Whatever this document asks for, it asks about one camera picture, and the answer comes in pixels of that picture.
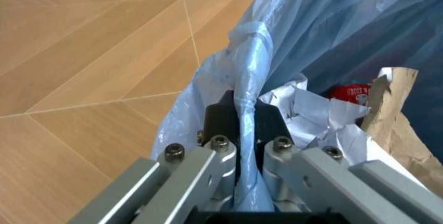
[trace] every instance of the parquet floor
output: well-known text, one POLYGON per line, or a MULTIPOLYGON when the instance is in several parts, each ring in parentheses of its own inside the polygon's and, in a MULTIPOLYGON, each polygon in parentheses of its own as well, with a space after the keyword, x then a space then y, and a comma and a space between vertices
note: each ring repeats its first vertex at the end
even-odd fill
POLYGON ((252 0, 0 0, 0 223, 64 223, 139 156, 252 0))

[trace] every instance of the herringbone floor pattern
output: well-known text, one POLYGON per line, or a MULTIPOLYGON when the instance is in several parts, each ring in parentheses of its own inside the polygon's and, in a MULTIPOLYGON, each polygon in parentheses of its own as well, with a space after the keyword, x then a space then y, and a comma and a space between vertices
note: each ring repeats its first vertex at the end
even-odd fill
POLYGON ((252 0, 0 0, 0 223, 63 223, 147 156, 252 0))

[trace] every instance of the white paper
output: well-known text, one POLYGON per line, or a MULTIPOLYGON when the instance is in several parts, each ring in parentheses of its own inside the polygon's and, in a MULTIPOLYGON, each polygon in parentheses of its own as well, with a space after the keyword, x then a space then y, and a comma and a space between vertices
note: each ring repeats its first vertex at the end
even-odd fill
POLYGON ((332 129, 354 124, 355 120, 368 114, 369 107, 354 103, 331 99, 329 105, 329 126, 332 129))
MULTIPOLYGON (((384 68, 380 74, 392 78, 392 69, 384 68)), ((369 112, 368 107, 338 99, 326 99, 306 91, 306 85, 307 80, 290 81, 259 98, 279 108, 298 148, 335 146, 343 152, 350 166, 365 161, 380 160, 424 187, 354 124, 356 119, 364 117, 369 112)))

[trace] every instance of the crumpled paper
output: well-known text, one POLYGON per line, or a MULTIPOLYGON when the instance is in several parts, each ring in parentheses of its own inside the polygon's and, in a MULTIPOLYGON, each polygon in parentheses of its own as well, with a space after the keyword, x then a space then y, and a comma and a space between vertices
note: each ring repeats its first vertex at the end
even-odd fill
POLYGON ((401 109, 418 71, 385 68, 371 86, 362 129, 431 191, 443 197, 443 166, 421 142, 401 109))
POLYGON ((327 99, 306 90, 308 79, 303 74, 259 97, 277 106, 286 126, 299 148, 305 148, 316 137, 324 137, 365 116, 369 108, 357 104, 327 99))
POLYGON ((306 90, 306 77, 300 75, 297 78, 263 94, 259 99, 279 108, 298 148, 335 146, 343 152, 351 166, 364 161, 381 160, 423 186, 370 135, 355 125, 356 119, 369 113, 369 107, 337 99, 329 100, 309 92, 306 90))

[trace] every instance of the trash bag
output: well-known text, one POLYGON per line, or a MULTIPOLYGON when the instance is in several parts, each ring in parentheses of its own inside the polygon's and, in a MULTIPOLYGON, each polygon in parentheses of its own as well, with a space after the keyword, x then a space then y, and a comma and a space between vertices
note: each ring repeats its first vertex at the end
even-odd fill
POLYGON ((442 132, 442 33, 443 0, 255 0, 229 46, 208 57, 178 96, 151 156, 174 142, 194 148, 205 108, 234 90, 242 153, 235 209, 273 211, 253 152, 257 97, 299 73, 321 93, 342 81, 370 81, 384 66, 407 66, 421 72, 405 112, 442 158, 431 145, 442 132))

